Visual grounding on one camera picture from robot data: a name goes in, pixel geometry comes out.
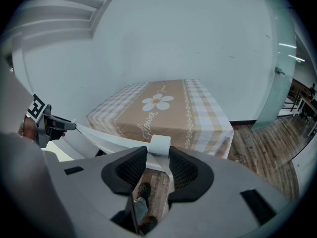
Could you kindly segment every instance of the paper towel roll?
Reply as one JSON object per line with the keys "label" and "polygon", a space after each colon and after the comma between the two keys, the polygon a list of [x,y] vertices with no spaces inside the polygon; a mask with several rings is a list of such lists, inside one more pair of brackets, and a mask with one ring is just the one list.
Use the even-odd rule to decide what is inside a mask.
{"label": "paper towel roll", "polygon": [[169,147],[170,137],[153,135],[149,146],[149,153],[168,156]]}

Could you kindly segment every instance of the white flower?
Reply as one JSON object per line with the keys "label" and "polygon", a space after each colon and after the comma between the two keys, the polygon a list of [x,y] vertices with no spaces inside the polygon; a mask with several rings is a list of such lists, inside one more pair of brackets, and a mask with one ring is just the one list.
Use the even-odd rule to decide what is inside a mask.
{"label": "white flower", "polygon": [[150,111],[152,108],[156,107],[160,110],[169,109],[169,103],[166,101],[173,100],[174,97],[172,96],[164,96],[162,94],[155,94],[153,98],[147,98],[142,101],[142,103],[146,103],[143,106],[143,111]]}

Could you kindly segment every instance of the tablecloth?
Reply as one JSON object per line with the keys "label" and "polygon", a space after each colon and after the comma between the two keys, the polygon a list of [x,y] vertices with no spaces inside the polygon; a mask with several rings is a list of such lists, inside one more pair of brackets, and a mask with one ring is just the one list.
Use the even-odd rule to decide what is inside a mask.
{"label": "tablecloth", "polygon": [[112,135],[150,142],[153,134],[171,145],[227,158],[233,128],[198,79],[133,84],[87,115],[89,126]]}

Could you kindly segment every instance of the person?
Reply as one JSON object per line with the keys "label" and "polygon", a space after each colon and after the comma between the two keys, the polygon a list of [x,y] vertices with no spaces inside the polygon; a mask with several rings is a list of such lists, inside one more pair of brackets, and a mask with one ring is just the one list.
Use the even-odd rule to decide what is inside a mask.
{"label": "person", "polygon": [[[32,118],[24,117],[23,122],[19,129],[19,134],[32,141],[35,141],[36,124]],[[149,197],[151,195],[151,185],[147,182],[140,184],[138,187],[137,199],[134,200],[134,212],[139,226],[140,234],[146,235],[157,226],[158,221],[154,216],[147,216],[149,209]]]}
{"label": "person", "polygon": [[315,83],[314,83],[313,87],[311,87],[309,89],[309,97],[308,98],[312,100],[314,98],[315,94],[316,94],[316,90],[315,90]]}

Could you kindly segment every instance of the shoe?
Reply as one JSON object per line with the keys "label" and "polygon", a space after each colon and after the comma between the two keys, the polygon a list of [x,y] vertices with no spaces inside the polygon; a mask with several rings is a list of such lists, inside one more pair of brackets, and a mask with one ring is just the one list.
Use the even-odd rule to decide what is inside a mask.
{"label": "shoe", "polygon": [[151,194],[151,185],[149,183],[147,183],[147,182],[144,182],[144,183],[140,184],[140,186],[138,188],[137,199],[139,197],[144,198],[148,208],[149,208],[149,197],[150,197],[150,194]]}
{"label": "shoe", "polygon": [[152,231],[158,225],[158,220],[154,216],[148,216],[143,219],[139,225],[139,229],[144,235]]}

